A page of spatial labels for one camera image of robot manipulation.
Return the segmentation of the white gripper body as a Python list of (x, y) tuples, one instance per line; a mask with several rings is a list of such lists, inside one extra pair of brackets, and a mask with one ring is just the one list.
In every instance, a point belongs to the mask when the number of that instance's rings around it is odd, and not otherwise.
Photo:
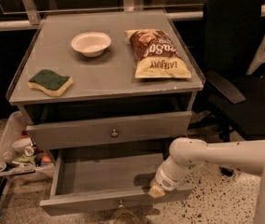
[(168, 177), (161, 166), (158, 168), (155, 174), (155, 180), (161, 188), (167, 191), (176, 189), (180, 184), (180, 181), (175, 181)]

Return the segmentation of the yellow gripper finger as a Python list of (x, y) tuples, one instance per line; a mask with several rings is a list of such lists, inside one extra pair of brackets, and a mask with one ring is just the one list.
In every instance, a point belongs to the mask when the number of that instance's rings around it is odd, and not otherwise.
[(148, 194), (152, 198), (160, 198), (165, 195), (165, 190), (162, 185), (159, 184), (155, 178), (153, 178), (150, 182), (150, 189)]

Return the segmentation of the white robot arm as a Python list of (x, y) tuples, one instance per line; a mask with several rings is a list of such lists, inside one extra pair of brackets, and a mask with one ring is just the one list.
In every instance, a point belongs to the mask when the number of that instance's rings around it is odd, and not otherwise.
[(185, 176), (204, 162), (261, 177), (254, 224), (265, 224), (265, 140), (207, 144), (178, 138), (170, 145), (170, 156), (157, 170), (149, 194), (160, 197), (176, 189)]

